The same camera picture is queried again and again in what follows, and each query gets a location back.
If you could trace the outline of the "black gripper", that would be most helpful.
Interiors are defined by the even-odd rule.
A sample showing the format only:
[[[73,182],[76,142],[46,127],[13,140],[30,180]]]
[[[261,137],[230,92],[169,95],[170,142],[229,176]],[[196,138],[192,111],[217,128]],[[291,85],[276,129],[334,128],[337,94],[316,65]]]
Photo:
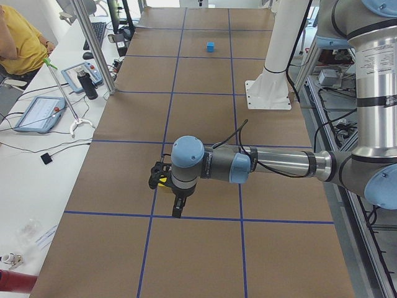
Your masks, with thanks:
[[[172,208],[172,216],[180,219],[186,203],[187,198],[190,196],[190,189],[174,188],[172,192],[175,195],[174,205]]]

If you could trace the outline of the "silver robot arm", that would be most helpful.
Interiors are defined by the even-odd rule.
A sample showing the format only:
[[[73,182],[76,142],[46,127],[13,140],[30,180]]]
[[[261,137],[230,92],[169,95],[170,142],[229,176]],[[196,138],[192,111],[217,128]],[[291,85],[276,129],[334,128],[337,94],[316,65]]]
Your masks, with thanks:
[[[350,152],[279,151],[177,139],[167,181],[182,215],[198,178],[245,183],[253,171],[316,177],[384,209],[396,208],[396,2],[321,1],[318,45],[355,50],[358,143]]]

